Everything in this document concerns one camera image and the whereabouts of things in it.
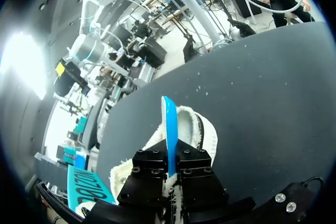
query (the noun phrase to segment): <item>bright light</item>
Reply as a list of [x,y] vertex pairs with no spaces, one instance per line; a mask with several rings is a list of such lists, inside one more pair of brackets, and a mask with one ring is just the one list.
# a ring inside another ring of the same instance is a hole
[[13,36],[5,47],[0,73],[13,67],[20,78],[43,100],[46,94],[45,65],[41,50],[31,35]]

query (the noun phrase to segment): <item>dark gray table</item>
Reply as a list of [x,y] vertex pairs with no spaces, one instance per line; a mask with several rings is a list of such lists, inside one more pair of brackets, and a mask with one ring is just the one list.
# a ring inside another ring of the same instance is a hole
[[119,102],[98,158],[108,188],[110,169],[132,158],[156,130],[162,95],[215,126],[213,168],[231,201],[253,196],[261,204],[290,182],[326,178],[336,157],[335,44],[323,23],[245,38]]

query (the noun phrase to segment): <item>teal sign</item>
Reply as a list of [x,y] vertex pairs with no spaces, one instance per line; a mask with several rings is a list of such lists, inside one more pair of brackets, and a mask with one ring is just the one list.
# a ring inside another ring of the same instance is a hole
[[115,199],[97,173],[68,166],[68,206],[72,211],[82,202],[101,199],[115,204]]

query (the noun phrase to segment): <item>black pants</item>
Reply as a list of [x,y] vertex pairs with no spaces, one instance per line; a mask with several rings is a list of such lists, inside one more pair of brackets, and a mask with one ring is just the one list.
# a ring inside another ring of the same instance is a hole
[[[273,10],[288,10],[294,7],[297,2],[295,0],[270,0],[271,9]],[[303,11],[303,7],[300,6],[296,10],[294,10],[296,16],[299,17],[303,22],[311,22],[315,21],[314,18],[308,13]],[[273,19],[276,27],[285,26],[287,24],[287,20],[285,19],[285,15],[281,13],[273,13]]]

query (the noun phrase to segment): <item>black shirt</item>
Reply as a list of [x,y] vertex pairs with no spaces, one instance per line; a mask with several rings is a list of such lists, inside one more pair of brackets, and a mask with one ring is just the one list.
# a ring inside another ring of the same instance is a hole
[[148,26],[144,23],[139,24],[137,27],[137,31],[135,32],[134,35],[140,38],[149,37],[150,31],[148,29]]

